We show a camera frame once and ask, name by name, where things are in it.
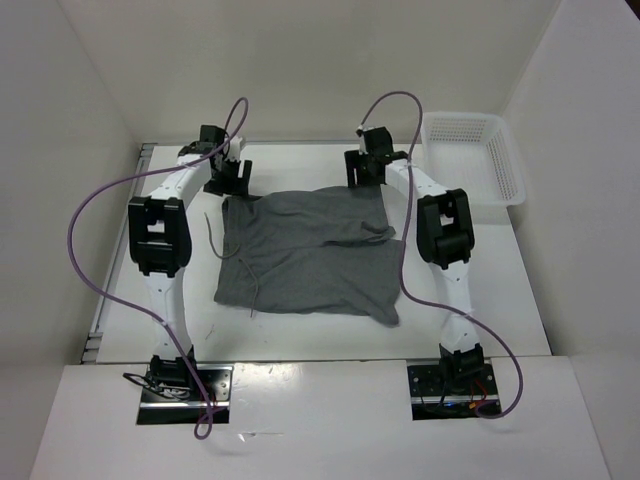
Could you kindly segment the grey shorts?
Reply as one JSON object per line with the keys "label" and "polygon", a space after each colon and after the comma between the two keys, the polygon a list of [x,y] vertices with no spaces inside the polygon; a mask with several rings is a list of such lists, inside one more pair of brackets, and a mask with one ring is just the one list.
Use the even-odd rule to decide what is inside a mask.
{"label": "grey shorts", "polygon": [[388,222],[380,187],[228,197],[221,213],[216,303],[399,324],[402,244]]}

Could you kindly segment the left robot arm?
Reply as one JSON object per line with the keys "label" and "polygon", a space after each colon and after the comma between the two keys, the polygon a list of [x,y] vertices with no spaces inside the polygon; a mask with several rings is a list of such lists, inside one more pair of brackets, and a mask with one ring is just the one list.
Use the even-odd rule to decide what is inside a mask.
{"label": "left robot arm", "polygon": [[144,277],[157,323],[157,345],[141,386],[164,398],[193,398],[200,385],[183,296],[192,255],[187,209],[201,191],[248,196],[252,163],[240,160],[242,148],[243,141],[231,139],[223,128],[203,125],[199,139],[179,151],[180,169],[128,204],[129,252]]}

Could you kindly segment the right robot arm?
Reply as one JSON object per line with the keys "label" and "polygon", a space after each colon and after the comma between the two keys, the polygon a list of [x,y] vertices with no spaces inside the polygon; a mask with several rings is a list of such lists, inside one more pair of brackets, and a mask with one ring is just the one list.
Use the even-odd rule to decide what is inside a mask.
{"label": "right robot arm", "polygon": [[448,312],[439,341],[438,378],[446,393],[460,393],[484,368],[472,312],[469,262],[475,236],[466,192],[449,189],[394,149],[385,127],[356,130],[359,148],[344,154],[350,188],[387,185],[408,200],[405,222],[415,222],[416,247],[429,266],[437,291],[434,305]]}

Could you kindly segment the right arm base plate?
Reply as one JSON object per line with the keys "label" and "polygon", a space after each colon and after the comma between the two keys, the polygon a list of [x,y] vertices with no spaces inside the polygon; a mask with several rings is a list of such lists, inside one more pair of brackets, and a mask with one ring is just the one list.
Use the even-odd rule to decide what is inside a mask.
{"label": "right arm base plate", "polygon": [[493,367],[486,362],[480,374],[446,386],[435,360],[409,362],[407,376],[414,421],[477,418],[502,412]]}

